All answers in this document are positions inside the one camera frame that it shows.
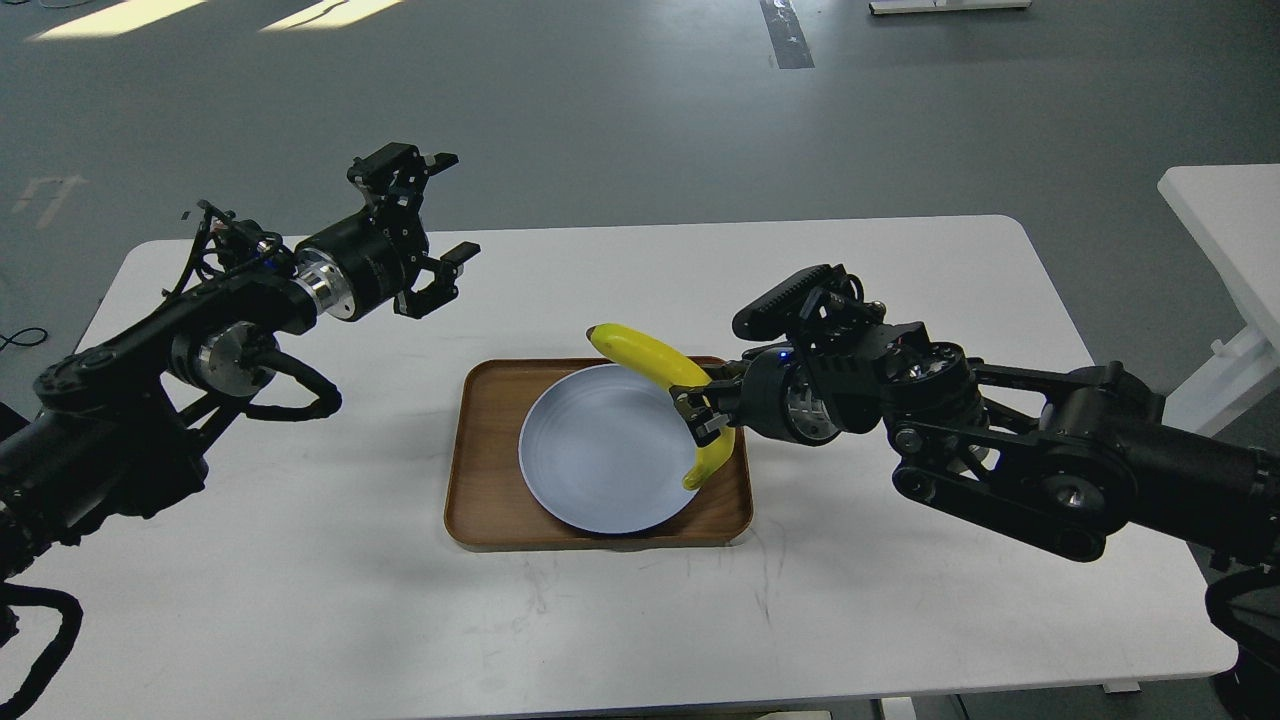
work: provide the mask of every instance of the gray floor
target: gray floor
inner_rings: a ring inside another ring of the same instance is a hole
[[[311,1],[218,0],[63,42],[24,38],[113,3],[0,5],[0,333],[50,331],[0,354],[0,401],[36,410],[31,379],[74,347],[124,254],[188,237],[197,199],[303,234],[358,206],[349,159],[390,140],[461,155],[429,188],[435,229],[1007,214],[1094,359],[1158,391],[1243,325],[1156,182],[1280,161],[1275,3],[873,18],[795,0],[815,67],[780,70],[751,0],[417,0],[342,31],[255,32]],[[47,195],[10,211],[32,179],[77,174],[47,227]],[[1225,436],[1280,447],[1276,418],[1271,397]],[[1222,716],[1204,682],[969,708]],[[945,698],[920,710],[957,716]]]

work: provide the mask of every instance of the banana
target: banana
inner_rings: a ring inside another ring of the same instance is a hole
[[[588,328],[586,340],[600,355],[640,373],[662,389],[669,389],[671,386],[704,386],[712,382],[710,375],[675,347],[626,325],[605,323]],[[695,491],[703,487],[703,483],[728,461],[733,454],[736,434],[732,428],[723,428],[710,445],[699,447],[694,452],[694,466],[685,474],[685,489]]]

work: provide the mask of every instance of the tray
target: tray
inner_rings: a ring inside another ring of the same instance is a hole
[[[722,363],[694,357],[696,363]],[[543,391],[564,375],[608,360],[488,360],[462,388],[444,527],[474,551],[640,550],[724,544],[751,524],[746,446],[737,429],[733,455],[694,500],[669,520],[626,536],[602,536],[568,525],[534,500],[520,473],[520,428]]]

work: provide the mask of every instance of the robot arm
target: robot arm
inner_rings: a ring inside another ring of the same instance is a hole
[[[292,251],[278,233],[201,201],[204,219],[187,266],[160,306],[40,375],[42,413],[0,437],[0,644],[17,632],[9,606],[55,607],[64,625],[14,700],[0,705],[0,716],[31,706],[79,625],[70,596],[3,580],[55,542],[77,544],[111,515],[150,518],[202,489],[204,454],[239,415],[301,421],[335,413],[338,388],[284,354],[276,332],[302,334],[321,313],[358,320],[392,299],[398,314],[416,319],[457,297],[454,282],[480,247],[465,242],[430,258],[419,218],[426,181],[454,164],[454,155],[426,158],[403,143],[357,158],[347,178],[365,206]],[[416,291],[422,272],[431,282]],[[202,282],[187,290],[193,274]],[[160,384],[165,372],[205,395],[174,407]],[[276,373],[300,382],[315,401],[255,405]]]
[[[1280,456],[1161,424],[1164,397],[1119,363],[1047,373],[988,365],[920,323],[890,325],[840,265],[800,270],[733,318],[748,341],[783,342],[673,388],[694,438],[749,427],[801,445],[883,421],[900,493],[1075,561],[1102,556],[1126,523],[1204,544],[1215,564],[1261,566],[1207,594],[1210,616],[1280,666],[1280,643],[1231,618],[1239,592],[1280,584]],[[1038,393],[1030,418],[983,387]]]

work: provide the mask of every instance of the white plate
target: white plate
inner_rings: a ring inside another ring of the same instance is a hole
[[[520,471],[552,515],[593,533],[635,533],[680,512],[694,439],[658,386],[593,365],[547,388],[520,428]]]

